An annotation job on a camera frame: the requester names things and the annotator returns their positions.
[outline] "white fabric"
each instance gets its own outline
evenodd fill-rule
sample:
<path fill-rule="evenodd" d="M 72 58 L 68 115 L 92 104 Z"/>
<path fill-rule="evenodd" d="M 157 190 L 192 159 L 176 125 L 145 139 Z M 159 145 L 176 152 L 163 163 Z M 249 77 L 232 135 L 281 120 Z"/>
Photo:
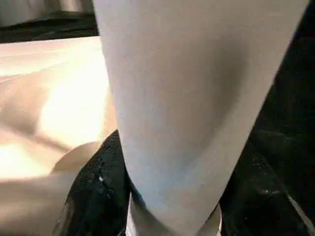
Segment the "white fabric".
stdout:
<path fill-rule="evenodd" d="M 217 205 L 307 0 L 94 0 L 129 176 L 194 235 Z"/>

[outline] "white surface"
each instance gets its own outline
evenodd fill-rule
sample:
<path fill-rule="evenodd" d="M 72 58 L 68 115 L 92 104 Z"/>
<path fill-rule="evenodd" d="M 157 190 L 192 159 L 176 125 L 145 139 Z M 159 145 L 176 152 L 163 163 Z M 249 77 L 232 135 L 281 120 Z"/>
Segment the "white surface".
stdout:
<path fill-rule="evenodd" d="M 126 167 L 194 235 L 217 205 L 307 0 L 94 0 Z"/>

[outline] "black surface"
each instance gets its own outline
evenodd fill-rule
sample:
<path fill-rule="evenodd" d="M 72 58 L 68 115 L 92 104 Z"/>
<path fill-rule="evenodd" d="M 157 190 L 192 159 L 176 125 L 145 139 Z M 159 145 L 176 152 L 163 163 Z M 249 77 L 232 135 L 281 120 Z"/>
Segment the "black surface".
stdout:
<path fill-rule="evenodd" d="M 314 22 L 312 2 L 221 199 L 223 236 L 314 235 Z"/>
<path fill-rule="evenodd" d="M 98 36 L 94 14 L 57 12 L 41 19 L 0 28 L 0 43 Z"/>
<path fill-rule="evenodd" d="M 62 236 L 122 236 L 129 202 L 123 153 L 118 131 L 102 144 L 74 181 L 66 202 L 69 217 Z"/>

